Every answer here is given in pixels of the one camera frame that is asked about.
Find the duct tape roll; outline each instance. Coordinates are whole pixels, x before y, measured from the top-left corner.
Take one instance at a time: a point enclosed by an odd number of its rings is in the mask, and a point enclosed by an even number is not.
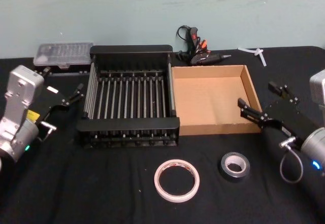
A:
[[[249,174],[248,159],[240,153],[230,152],[221,159],[221,173],[227,180],[240,181]]]
[[[169,167],[183,167],[192,174],[192,176],[194,177],[194,186],[188,193],[184,195],[171,195],[161,187],[159,182],[160,175],[164,170],[166,170]],[[162,163],[156,170],[154,174],[154,185],[156,187],[158,194],[161,197],[163,197],[165,200],[173,203],[182,203],[190,200],[197,193],[200,185],[200,177],[198,171],[190,163],[183,161],[181,159],[171,159],[170,161],[166,161]]]

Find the cardboard box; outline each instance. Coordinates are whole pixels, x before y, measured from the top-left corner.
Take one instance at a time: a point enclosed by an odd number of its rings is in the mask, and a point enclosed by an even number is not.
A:
[[[173,67],[180,135],[260,132],[240,116],[238,98],[262,111],[246,66]]]

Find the black tablecloth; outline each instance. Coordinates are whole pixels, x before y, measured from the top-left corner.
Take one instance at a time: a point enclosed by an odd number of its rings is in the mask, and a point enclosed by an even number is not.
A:
[[[286,83],[301,99],[299,109],[315,122],[322,116],[311,101],[309,78],[325,69],[325,51],[317,47],[266,48],[259,58],[238,50],[221,51],[232,57],[221,65],[248,66],[262,108],[274,101],[268,82]],[[0,60],[0,94],[8,73],[30,58]],[[174,65],[183,65],[174,61]],[[87,76],[49,77],[47,84],[69,94]],[[0,98],[0,114],[5,99]],[[77,110],[56,113],[58,131],[43,144],[33,144],[15,166],[9,186],[0,196],[0,223],[320,223],[324,221],[324,180],[303,158],[302,183],[289,185],[279,174],[283,152],[279,132],[181,137],[178,147],[84,150],[73,141]],[[236,151],[250,161],[247,179],[226,181],[218,164]],[[169,159],[189,161],[199,172],[198,193],[175,204],[156,192],[153,176]],[[169,173],[164,184],[175,191],[188,185],[183,172]]]

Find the masking tape roll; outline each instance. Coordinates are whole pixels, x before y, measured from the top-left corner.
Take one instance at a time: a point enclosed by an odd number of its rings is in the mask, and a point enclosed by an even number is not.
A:
[[[183,167],[192,174],[192,176],[194,177],[194,186],[188,193],[184,195],[171,195],[161,187],[159,182],[160,175],[164,170],[166,170],[169,167]],[[165,200],[173,203],[182,203],[190,200],[197,193],[200,185],[200,177],[198,171],[190,163],[183,161],[181,159],[171,159],[170,161],[166,161],[162,163],[156,170],[154,174],[154,185],[156,187],[158,194],[161,197],[163,197]]]

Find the wall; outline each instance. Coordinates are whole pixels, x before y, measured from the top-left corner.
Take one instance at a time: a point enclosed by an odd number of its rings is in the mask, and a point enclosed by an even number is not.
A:
[[[325,0],[0,0],[0,57],[46,42],[170,44],[196,26],[210,49],[325,46]]]

